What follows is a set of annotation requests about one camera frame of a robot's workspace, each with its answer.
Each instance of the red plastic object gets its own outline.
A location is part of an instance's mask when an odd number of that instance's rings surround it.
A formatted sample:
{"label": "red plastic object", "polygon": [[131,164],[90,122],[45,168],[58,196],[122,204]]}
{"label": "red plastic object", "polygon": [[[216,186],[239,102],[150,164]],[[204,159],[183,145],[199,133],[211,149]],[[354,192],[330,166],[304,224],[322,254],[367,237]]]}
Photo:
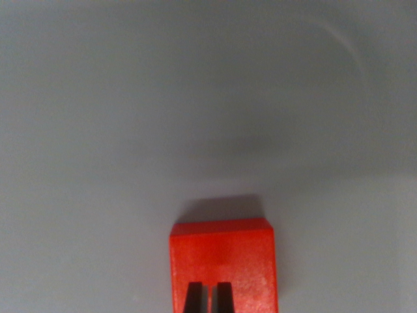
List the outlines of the red plastic object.
{"label": "red plastic object", "polygon": [[175,224],[169,249],[174,313],[189,282],[231,282],[236,313],[278,313],[274,230],[264,218]]}

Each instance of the white surface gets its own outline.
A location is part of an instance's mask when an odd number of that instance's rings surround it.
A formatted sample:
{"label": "white surface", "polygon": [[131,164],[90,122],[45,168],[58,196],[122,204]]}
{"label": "white surface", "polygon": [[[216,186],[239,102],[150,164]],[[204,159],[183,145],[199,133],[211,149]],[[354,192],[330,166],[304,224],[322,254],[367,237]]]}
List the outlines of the white surface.
{"label": "white surface", "polygon": [[171,312],[185,203],[247,192],[280,312],[415,312],[415,12],[3,3],[0,312]]}

